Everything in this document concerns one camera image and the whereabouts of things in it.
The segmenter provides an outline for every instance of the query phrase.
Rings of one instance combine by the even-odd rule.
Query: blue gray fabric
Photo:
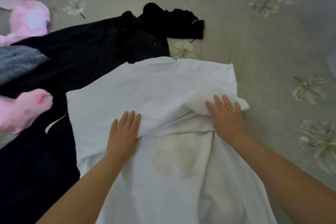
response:
[[[0,47],[0,85],[34,70],[47,60],[39,50],[28,46]]]

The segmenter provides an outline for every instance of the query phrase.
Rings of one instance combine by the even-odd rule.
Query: person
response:
[[[336,193],[305,171],[251,137],[239,104],[226,96],[205,102],[218,136],[249,164],[268,192],[296,224],[335,224]],[[94,224],[122,167],[137,149],[141,115],[125,112],[114,120],[106,155],[70,188],[38,224]]]

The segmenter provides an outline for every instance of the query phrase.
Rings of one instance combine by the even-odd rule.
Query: clothes pile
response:
[[[113,119],[135,110],[139,151],[97,223],[276,223],[262,182],[216,136],[204,106],[227,94],[249,108],[233,65],[170,57],[167,37],[203,32],[193,13],[149,3],[138,18],[125,12],[12,44],[48,60],[0,86],[7,108],[37,89],[52,106],[0,149],[0,222],[35,223],[103,157]]]

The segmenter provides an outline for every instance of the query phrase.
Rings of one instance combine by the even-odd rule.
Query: black garment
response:
[[[203,21],[189,11],[163,11],[147,4],[103,21],[31,37],[13,45],[38,49],[50,60],[3,86],[16,98],[37,88],[53,95],[53,106],[0,150],[0,223],[35,223],[78,179],[76,150],[65,93],[80,89],[128,62],[169,56],[166,37],[203,37]]]

